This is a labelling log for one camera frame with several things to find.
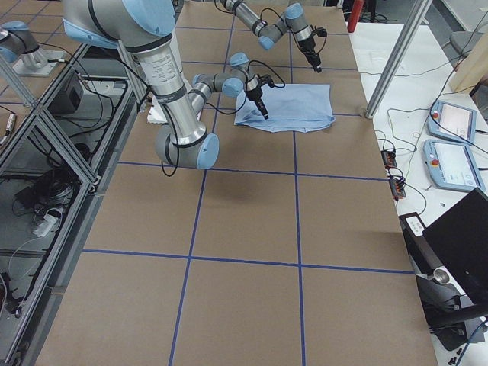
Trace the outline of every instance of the label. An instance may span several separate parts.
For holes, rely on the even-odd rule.
[[[171,55],[161,56],[150,63],[140,64],[151,85],[161,85],[178,76],[178,69]]]
[[[407,217],[405,221],[406,223],[408,223],[410,229],[415,236],[422,236],[422,233],[424,232],[424,226],[417,216]]]

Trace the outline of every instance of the power adapter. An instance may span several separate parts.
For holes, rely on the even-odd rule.
[[[37,225],[37,227],[32,231],[32,233],[39,237],[43,238],[51,231],[55,225],[61,220],[61,216],[63,215],[62,208],[51,208],[49,209],[43,217],[43,220]]]

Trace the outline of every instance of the white table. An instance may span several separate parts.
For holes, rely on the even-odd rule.
[[[358,24],[356,31],[350,35],[350,38],[360,72],[376,74],[383,70],[401,28],[402,25],[398,24]],[[445,64],[443,67],[427,72],[424,75],[395,77],[393,79],[380,108],[374,116],[373,122],[375,129],[383,131],[386,138],[394,142],[397,149],[412,149],[413,147],[393,138],[392,129],[388,124],[388,109],[396,108],[411,111],[416,108],[429,108],[440,94],[443,84],[452,72],[451,64],[448,63],[448,59],[429,27],[421,26],[396,74],[419,74],[443,64]],[[368,100],[379,78],[379,75],[361,74],[364,93]],[[451,92],[448,85],[443,92]],[[450,101],[477,110],[476,105],[468,94],[443,95],[440,100]],[[418,135],[415,135],[415,133],[421,133],[417,151],[413,154],[410,163],[407,183],[421,191],[427,200],[427,208],[422,214],[422,220],[428,226],[464,197],[465,193],[438,189],[433,185],[429,177],[422,154],[422,145],[425,140],[434,137],[429,135],[426,128],[422,128],[427,115],[428,111],[412,113],[390,112],[395,136],[411,143],[416,143]],[[488,130],[485,120],[479,113],[477,113],[477,129]],[[383,138],[382,133],[377,133],[377,136],[378,138]],[[477,133],[475,144],[483,149],[488,149],[488,136]],[[379,142],[379,146],[383,146],[383,141]],[[471,151],[475,156],[478,167],[488,167],[488,156],[485,153],[474,147],[471,148]],[[399,150],[396,155],[397,164],[405,174],[408,171],[411,155],[406,150]],[[488,183],[488,172],[481,172],[481,175],[485,183]],[[406,188],[406,194],[407,198],[399,200],[397,213],[401,215],[422,211],[424,201],[421,196],[409,187]],[[439,365],[445,366],[451,357],[457,356],[455,352],[447,352],[435,336],[432,337],[432,341],[435,345]],[[488,343],[478,343],[470,345],[469,350],[463,357],[461,366],[486,366],[486,364],[488,364]]]

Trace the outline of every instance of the brown cardboard table surface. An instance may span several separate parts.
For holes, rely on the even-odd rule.
[[[289,35],[266,53],[232,15],[185,4],[187,79],[243,51],[330,84],[337,120],[271,134],[206,107],[217,164],[166,178],[141,114],[37,365],[436,364],[342,13],[305,14],[329,31],[320,74]]]

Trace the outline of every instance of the power strip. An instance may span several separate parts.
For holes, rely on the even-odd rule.
[[[395,201],[401,200],[406,197],[405,184],[402,183],[397,177],[392,177],[390,173],[391,168],[397,167],[396,154],[391,150],[381,150],[381,158],[383,160],[384,168],[388,174],[388,184],[390,185],[391,194]]]

